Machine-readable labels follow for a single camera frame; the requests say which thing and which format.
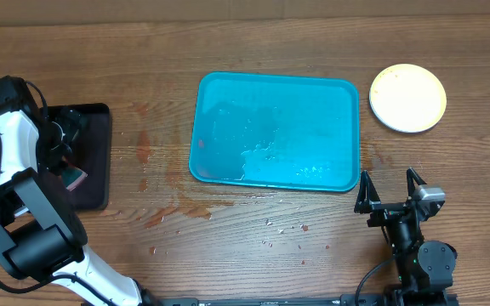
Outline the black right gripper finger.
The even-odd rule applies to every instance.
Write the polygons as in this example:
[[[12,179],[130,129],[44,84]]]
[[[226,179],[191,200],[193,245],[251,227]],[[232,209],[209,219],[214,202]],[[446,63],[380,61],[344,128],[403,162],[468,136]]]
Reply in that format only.
[[[406,171],[407,176],[407,195],[409,198],[419,198],[420,186],[425,185],[425,181],[418,173],[410,167]]]
[[[379,210],[381,201],[367,170],[362,171],[359,191],[354,207],[355,213],[365,214]]]

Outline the yellow green plate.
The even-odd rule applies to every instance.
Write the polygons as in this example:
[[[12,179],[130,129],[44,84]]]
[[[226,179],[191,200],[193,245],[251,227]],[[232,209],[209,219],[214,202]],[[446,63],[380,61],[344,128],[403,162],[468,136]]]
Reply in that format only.
[[[382,70],[372,82],[368,99],[374,115],[386,127],[402,133],[433,128],[447,108],[447,95],[440,80],[412,64]]]

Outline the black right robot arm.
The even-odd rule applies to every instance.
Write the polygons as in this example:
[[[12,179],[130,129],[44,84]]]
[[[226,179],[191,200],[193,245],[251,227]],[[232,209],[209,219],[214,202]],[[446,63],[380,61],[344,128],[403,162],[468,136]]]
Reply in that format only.
[[[417,172],[406,172],[407,199],[383,204],[367,171],[361,173],[355,213],[367,214],[367,226],[381,228],[391,257],[369,270],[353,295],[354,305],[457,305],[458,298],[446,289],[453,285],[458,253],[442,241],[427,241],[420,224],[442,209],[446,194],[428,185]],[[394,263],[399,282],[375,295],[362,295],[366,281]]]

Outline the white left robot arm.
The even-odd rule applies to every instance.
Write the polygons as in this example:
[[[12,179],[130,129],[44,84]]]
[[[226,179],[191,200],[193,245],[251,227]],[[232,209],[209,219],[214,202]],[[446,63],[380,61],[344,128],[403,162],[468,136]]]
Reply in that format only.
[[[63,179],[39,157],[70,129],[35,112],[0,108],[0,289],[14,294],[49,284],[92,305],[147,305],[139,283],[116,272],[88,245]]]

